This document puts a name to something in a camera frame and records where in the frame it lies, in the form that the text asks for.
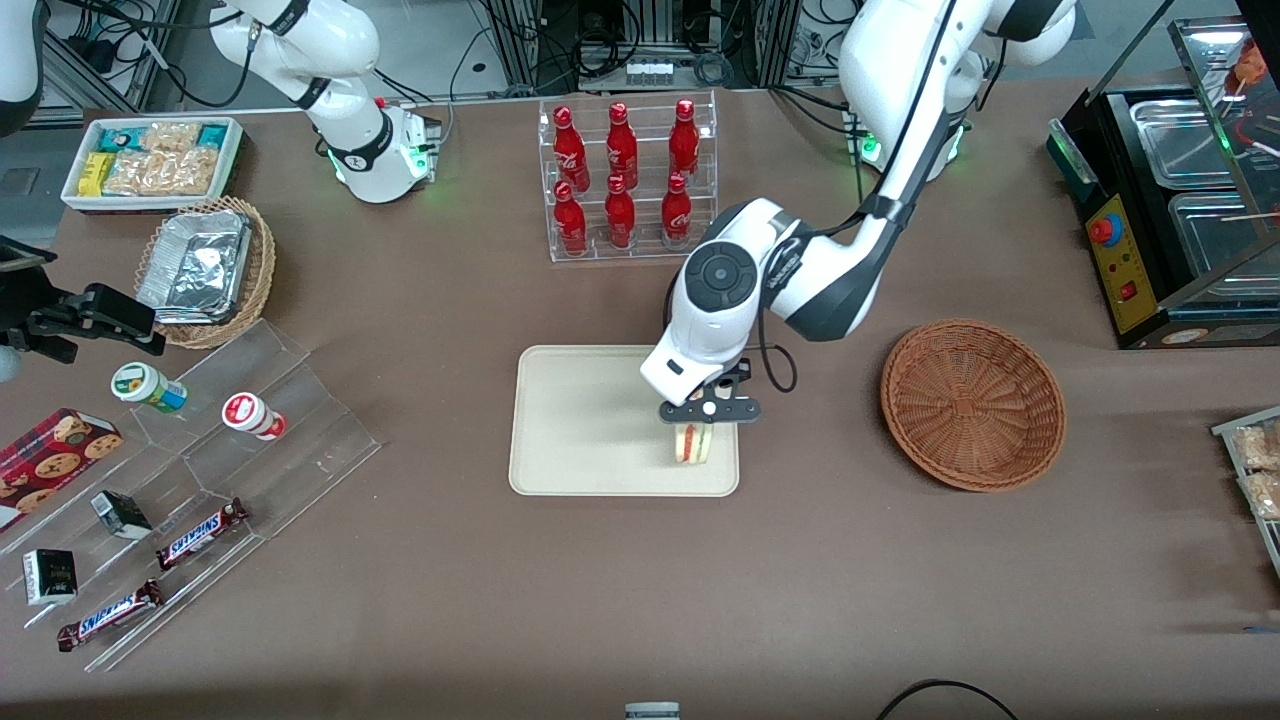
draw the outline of yellow control panel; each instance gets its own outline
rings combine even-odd
[[[1089,247],[1097,260],[1107,306],[1116,328],[1126,333],[1156,314],[1156,293],[1151,290],[1147,269],[1142,265],[1138,245],[1129,232],[1129,217],[1116,195],[1084,225]]]

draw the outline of white tray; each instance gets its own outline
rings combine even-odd
[[[218,151],[218,165],[214,167],[214,179],[209,183],[209,192],[205,195],[166,195],[159,197],[84,196],[76,192],[81,173],[84,172],[84,160],[97,147],[99,138],[101,138],[104,131],[136,128],[157,120],[227,126],[227,137],[223,138],[223,146]],[[76,161],[72,163],[72,170],[67,173],[67,182],[63,183],[63,202],[68,208],[82,213],[146,213],[154,210],[177,210],[178,208],[187,208],[204,200],[221,197],[223,191],[227,190],[227,182],[232,177],[232,168],[236,165],[236,152],[239,151],[239,142],[243,133],[244,131],[241,128],[241,124],[227,115],[141,117],[93,120],[84,128],[79,150],[76,151]]]
[[[662,398],[640,377],[648,346],[536,345],[520,356],[511,487],[520,495],[724,497],[737,425],[716,425],[703,465],[676,462]]]

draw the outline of yellow package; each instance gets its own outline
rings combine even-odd
[[[81,197],[99,197],[102,195],[102,183],[111,173],[111,163],[115,155],[111,152],[90,152],[84,158],[84,169],[81,170],[81,179],[76,184],[76,193]]]

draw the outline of brown table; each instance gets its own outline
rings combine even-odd
[[[671,698],[690,720],[859,719],[927,676],[1023,717],[1280,716],[1276,641],[1242,633],[1280,619],[1280,592],[1207,430],[1280,402],[1276,354],[1114,348],[1042,147],[1082,85],[1002,86],[855,336],[805,345],[774,323],[800,386],[758,380],[765,415],[723,500],[507,486],[521,351],[653,342],[673,272],[552,266],[536,102],[460,108],[439,182],[385,206],[334,182],[302,114],[242,117],[237,191],[279,243],[266,315],[388,445],[113,673],[0,609],[0,716],[609,719]],[[838,137],[763,92],[718,101],[723,205],[847,214]],[[50,275],[129,287],[155,223],[68,211]],[[1065,451],[1009,496],[927,479],[879,416],[892,343],[950,315],[1024,338],[1066,396]],[[63,405],[123,413],[106,378],[134,356],[32,359],[0,386],[3,434]],[[931,692],[895,720],[993,716]]]

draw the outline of small black box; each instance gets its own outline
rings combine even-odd
[[[76,560],[69,550],[32,550],[22,556],[27,605],[61,605],[76,600]]]
[[[138,503],[127,495],[105,489],[90,501],[97,518],[106,525],[106,532],[118,538],[142,539],[151,534],[151,523],[138,510]]]

